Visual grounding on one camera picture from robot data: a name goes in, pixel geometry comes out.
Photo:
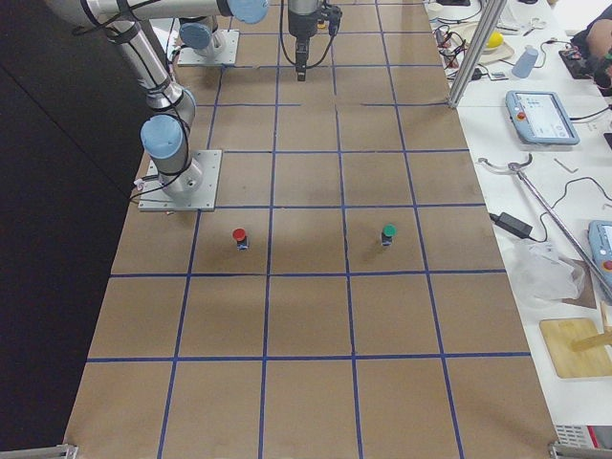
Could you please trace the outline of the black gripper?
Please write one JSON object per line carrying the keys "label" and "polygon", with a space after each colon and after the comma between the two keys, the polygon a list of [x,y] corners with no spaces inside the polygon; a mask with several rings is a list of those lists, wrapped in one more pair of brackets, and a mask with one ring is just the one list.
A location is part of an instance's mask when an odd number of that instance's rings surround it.
{"label": "black gripper", "polygon": [[310,50],[310,38],[299,36],[295,39],[295,70],[306,72]]}

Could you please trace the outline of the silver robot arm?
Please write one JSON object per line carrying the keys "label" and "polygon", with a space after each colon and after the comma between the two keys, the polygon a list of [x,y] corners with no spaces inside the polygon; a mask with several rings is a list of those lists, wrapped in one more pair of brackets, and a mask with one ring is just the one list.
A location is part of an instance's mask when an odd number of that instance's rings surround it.
{"label": "silver robot arm", "polygon": [[[281,51],[295,68],[296,79],[304,81],[307,72],[321,65],[339,33],[341,8],[327,1],[282,1],[278,34]],[[222,29],[215,15],[179,20],[177,52],[186,50],[199,66],[230,66],[235,61],[239,31]],[[329,40],[321,58],[311,63],[310,42],[322,27]]]}
{"label": "silver robot arm", "polygon": [[103,31],[118,47],[146,92],[154,112],[141,129],[142,145],[158,171],[154,190],[170,199],[193,196],[204,178],[188,146],[195,117],[194,96],[170,75],[145,31],[144,22],[161,18],[233,16],[247,24],[260,22],[266,1],[49,1],[59,18],[75,26],[73,35]]}

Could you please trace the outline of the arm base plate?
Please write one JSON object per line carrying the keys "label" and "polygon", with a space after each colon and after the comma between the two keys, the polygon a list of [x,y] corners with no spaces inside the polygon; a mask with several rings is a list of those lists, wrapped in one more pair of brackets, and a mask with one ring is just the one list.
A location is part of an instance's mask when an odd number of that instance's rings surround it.
{"label": "arm base plate", "polygon": [[190,167],[171,185],[158,190],[171,177],[159,182],[157,167],[149,161],[147,174],[154,177],[143,184],[137,198],[140,211],[214,211],[222,162],[221,150],[191,150]]}
{"label": "arm base plate", "polygon": [[218,67],[233,66],[237,57],[240,32],[237,30],[217,30],[207,27],[195,29],[184,25],[179,36],[184,47],[179,52],[180,66]]}

